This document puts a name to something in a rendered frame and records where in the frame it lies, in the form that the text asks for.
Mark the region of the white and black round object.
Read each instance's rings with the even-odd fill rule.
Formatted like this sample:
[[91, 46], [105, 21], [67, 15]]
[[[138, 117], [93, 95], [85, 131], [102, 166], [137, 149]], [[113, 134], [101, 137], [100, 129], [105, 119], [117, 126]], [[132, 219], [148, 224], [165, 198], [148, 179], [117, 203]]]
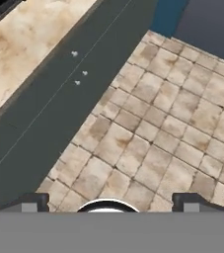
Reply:
[[118, 199], [95, 199], [85, 203], [78, 212], [138, 212], [138, 209]]

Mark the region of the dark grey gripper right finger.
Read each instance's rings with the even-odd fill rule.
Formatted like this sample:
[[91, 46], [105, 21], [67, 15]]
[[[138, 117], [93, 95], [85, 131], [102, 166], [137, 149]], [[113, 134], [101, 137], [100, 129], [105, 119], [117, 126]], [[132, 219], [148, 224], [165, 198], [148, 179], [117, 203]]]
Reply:
[[207, 201], [198, 193], [173, 193], [173, 212], [215, 212], [224, 211], [224, 207]]

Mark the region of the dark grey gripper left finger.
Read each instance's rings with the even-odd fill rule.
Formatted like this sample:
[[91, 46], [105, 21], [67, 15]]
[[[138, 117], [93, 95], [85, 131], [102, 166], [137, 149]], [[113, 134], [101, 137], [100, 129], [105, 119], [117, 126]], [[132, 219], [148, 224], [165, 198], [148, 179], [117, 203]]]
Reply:
[[48, 193], [28, 193], [0, 206], [1, 212], [49, 212]]

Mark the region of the dark grey cupboard door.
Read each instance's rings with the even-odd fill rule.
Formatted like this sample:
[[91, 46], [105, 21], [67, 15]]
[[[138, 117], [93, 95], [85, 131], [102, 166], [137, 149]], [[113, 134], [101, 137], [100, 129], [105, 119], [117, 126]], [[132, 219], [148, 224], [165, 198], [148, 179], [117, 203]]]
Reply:
[[150, 28], [156, 2], [131, 0], [25, 130], [0, 166], [0, 206], [39, 187]]

